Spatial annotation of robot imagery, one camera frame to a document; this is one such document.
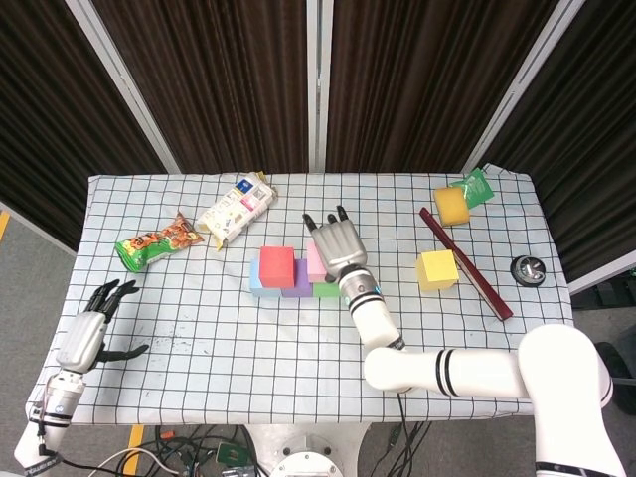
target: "table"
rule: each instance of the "table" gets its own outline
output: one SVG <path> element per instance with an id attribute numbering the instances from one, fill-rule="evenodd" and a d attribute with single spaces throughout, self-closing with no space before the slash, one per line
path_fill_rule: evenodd
<path id="1" fill-rule="evenodd" d="M 471 210 L 469 225 L 449 233 L 514 311 L 499 322 L 460 272 L 459 285 L 420 292 L 414 263 L 442 249 L 417 212 L 435 212 L 431 191 L 460 175 L 276 174 L 279 198 L 226 249 L 199 244 L 127 272 L 113 244 L 157 231 L 177 211 L 193 220 L 233 186 L 239 174 L 95 176 L 62 317 L 29 407 L 58 366 L 55 354 L 94 289 L 136 279 L 108 327 L 106 345 L 150 352 L 85 375 L 75 423 L 290 423 L 399 420 L 396 395 L 362 378 L 364 353 L 341 300 L 262 298 L 248 291 L 249 261 L 264 245 L 293 245 L 305 255 L 314 218 L 342 204 L 357 225 L 394 319 L 412 350 L 444 347 L 515 350 L 544 323 L 572 324 L 557 250 L 531 179 L 485 169 L 495 198 Z M 521 254 L 541 258 L 548 276 L 523 288 L 509 273 Z M 423 390 L 405 399 L 408 419 L 483 418 L 531 413 L 528 401 L 445 397 Z"/>

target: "red stick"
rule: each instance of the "red stick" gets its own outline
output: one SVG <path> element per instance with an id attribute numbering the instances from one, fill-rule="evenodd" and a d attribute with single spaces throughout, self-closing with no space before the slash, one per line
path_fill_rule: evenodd
<path id="1" fill-rule="evenodd" d="M 448 236 L 432 213 L 429 212 L 426 207 L 422 207 L 421 211 L 419 211 L 419 216 L 424 219 L 439 241 L 441 241 L 446 248 L 452 250 L 459 267 L 466 273 L 468 279 L 475 288 L 477 288 L 477 291 L 484 301 L 488 303 L 488 306 L 495 312 L 497 318 L 504 321 L 513 316 L 513 311 L 508 307 L 506 302 L 501 299 L 501 296 L 499 296 L 495 289 L 490 286 L 490 283 L 486 281 L 484 275 L 473 265 L 473 262 L 468 259 L 464 252 L 459 249 L 453 239 Z"/>

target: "curtain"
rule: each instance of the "curtain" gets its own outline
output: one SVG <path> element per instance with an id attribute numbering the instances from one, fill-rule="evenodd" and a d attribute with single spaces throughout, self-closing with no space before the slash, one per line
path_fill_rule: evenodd
<path id="1" fill-rule="evenodd" d="M 459 171 L 556 3 L 335 2 L 327 170 Z"/>
<path id="2" fill-rule="evenodd" d="M 0 12 L 0 201 L 77 248 L 89 176 L 165 168 L 64 0 Z"/>
<path id="3" fill-rule="evenodd" d="M 304 1 L 93 3 L 184 172 L 307 170 Z"/>
<path id="4" fill-rule="evenodd" d="M 565 275 L 636 249 L 636 3 L 587 0 L 486 152 L 532 176 Z"/>

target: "yellow tape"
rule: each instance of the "yellow tape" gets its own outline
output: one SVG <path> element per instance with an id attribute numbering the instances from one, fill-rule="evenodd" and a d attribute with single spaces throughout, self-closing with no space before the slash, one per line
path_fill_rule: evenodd
<path id="1" fill-rule="evenodd" d="M 2 240 L 2 236 L 4 236 L 4 231 L 7 228 L 7 224 L 9 224 L 9 213 L 6 211 L 0 212 L 0 240 Z"/>
<path id="2" fill-rule="evenodd" d="M 137 447 L 143 439 L 143 425 L 135 424 L 130 430 L 130 438 L 128 439 L 128 447 Z M 139 462 L 139 454 L 135 454 L 123 467 L 123 473 L 127 475 L 134 475 L 137 472 L 137 463 Z"/>

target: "yellow sponge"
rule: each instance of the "yellow sponge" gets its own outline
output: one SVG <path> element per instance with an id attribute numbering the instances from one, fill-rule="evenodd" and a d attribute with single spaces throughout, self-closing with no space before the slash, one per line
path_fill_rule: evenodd
<path id="1" fill-rule="evenodd" d="M 437 212 L 443 226 L 466 224 L 470 218 L 461 187 L 447 187 L 433 192 Z"/>
<path id="2" fill-rule="evenodd" d="M 425 251 L 415 263 L 419 288 L 423 291 L 449 288 L 459 280 L 451 250 Z"/>

